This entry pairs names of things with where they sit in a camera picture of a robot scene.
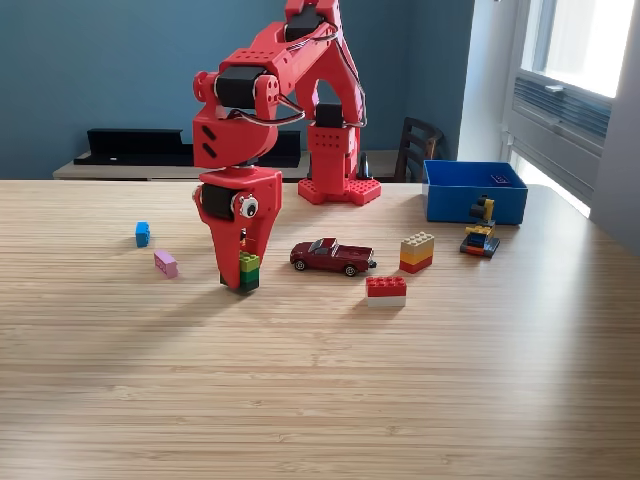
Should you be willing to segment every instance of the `black chair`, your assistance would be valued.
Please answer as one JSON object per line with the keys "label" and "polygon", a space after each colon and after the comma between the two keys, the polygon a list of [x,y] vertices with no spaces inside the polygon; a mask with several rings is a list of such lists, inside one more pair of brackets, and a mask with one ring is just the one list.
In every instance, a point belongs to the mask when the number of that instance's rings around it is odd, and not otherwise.
{"label": "black chair", "polygon": [[407,183],[408,169],[410,182],[421,182],[423,161],[436,158],[438,146],[443,139],[442,132],[433,125],[417,118],[405,118],[393,181]]}

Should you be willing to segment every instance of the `small pink block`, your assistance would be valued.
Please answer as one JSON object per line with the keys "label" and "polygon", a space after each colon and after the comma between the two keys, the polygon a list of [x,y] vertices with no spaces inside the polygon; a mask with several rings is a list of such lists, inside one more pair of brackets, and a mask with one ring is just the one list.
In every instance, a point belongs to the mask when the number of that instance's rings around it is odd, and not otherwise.
{"label": "small pink block", "polygon": [[164,250],[156,250],[153,253],[153,258],[156,261],[156,267],[162,270],[168,278],[178,276],[178,262],[167,252]]}

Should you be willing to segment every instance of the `red robotic arm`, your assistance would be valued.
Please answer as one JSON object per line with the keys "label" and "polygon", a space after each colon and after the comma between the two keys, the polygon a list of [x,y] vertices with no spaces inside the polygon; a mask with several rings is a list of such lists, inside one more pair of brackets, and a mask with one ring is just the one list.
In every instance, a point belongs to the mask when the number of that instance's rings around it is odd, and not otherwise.
{"label": "red robotic arm", "polygon": [[[312,120],[311,178],[298,185],[310,202],[364,205],[381,191],[366,173],[366,158],[356,172],[365,96],[342,33],[338,0],[288,0],[285,13],[286,23],[271,24],[251,47],[222,62],[219,72],[200,72],[194,80],[195,96],[205,103],[193,122],[195,166],[215,169],[200,177],[204,185],[194,200],[231,288],[240,285],[240,250],[262,259],[280,210],[281,173],[247,165],[273,147],[278,126]],[[319,80],[331,85],[341,105],[319,103]],[[294,90],[299,106],[287,98]],[[276,119],[280,104],[295,114]]]}

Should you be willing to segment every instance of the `blue box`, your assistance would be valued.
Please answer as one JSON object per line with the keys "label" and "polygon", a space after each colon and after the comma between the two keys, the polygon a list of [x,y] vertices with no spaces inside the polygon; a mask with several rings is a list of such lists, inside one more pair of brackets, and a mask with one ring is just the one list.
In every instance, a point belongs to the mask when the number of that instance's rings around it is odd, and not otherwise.
{"label": "blue box", "polygon": [[425,160],[422,193],[429,222],[469,223],[471,205],[487,195],[495,200],[493,219],[520,225],[529,189],[503,162]]}
{"label": "blue box", "polygon": [[149,245],[151,239],[151,230],[147,222],[138,222],[136,224],[136,245],[138,248],[144,248]]}

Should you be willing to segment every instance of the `red toy car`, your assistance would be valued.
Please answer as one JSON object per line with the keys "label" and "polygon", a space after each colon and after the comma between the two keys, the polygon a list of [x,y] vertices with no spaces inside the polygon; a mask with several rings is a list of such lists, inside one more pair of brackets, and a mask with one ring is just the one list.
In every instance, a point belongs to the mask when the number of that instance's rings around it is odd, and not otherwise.
{"label": "red toy car", "polygon": [[315,268],[344,272],[348,277],[376,268],[377,265],[373,261],[371,248],[338,245],[335,238],[299,243],[291,250],[289,261],[298,271]]}

